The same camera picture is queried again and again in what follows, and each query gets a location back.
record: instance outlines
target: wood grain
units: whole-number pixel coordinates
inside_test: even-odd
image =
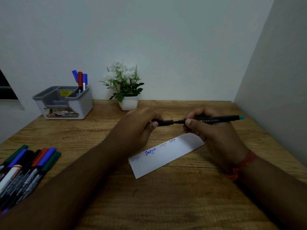
[[[244,114],[229,101],[140,101],[166,120],[179,120],[191,109],[209,105],[226,115]],[[95,100],[84,120],[45,120],[40,116],[0,145],[4,161],[21,145],[30,149],[56,147],[62,156],[42,184],[101,142],[126,114],[116,101]],[[307,169],[250,118],[233,122],[247,146],[298,179]],[[181,125],[158,127],[147,146],[182,134]],[[97,188],[76,229],[276,229],[274,219],[250,192],[230,182],[201,147],[135,179],[124,159]]]

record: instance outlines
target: blue marker cap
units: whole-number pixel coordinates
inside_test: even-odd
[[[14,165],[17,164],[17,162],[19,161],[19,159],[25,154],[25,152],[27,151],[27,149],[23,149],[18,155],[17,157],[15,157],[15,159],[9,164],[9,168],[12,168]]]
[[[49,158],[52,156],[52,154],[56,151],[56,148],[50,148],[44,157],[40,160],[37,166],[44,166],[46,162],[49,160]]]
[[[74,75],[74,78],[75,78],[76,82],[78,83],[78,72],[77,72],[77,70],[73,70],[71,72]]]
[[[85,83],[87,85],[87,74],[83,73],[83,83]]]

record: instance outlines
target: wooden desk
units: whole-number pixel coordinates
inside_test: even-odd
[[[178,120],[200,105],[227,115],[244,114],[229,101],[139,102],[139,107],[146,105],[166,120]],[[23,144],[32,150],[56,147],[62,156],[42,181],[46,183],[101,142],[125,114],[116,101],[95,100],[84,120],[45,120],[40,116],[1,144],[0,160]],[[251,150],[307,182],[306,168],[253,120],[246,118],[233,125]],[[181,125],[158,127],[144,150],[181,134]],[[201,147],[137,180],[125,159],[123,166],[102,182],[76,229],[276,229],[207,155]]]

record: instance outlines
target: paper strip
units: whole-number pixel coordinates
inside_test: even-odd
[[[129,163],[138,179],[203,145],[197,135],[187,133],[134,155]]]

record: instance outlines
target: plant pot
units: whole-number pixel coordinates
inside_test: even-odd
[[[124,97],[122,102],[118,102],[122,110],[132,110],[138,107],[138,96]]]

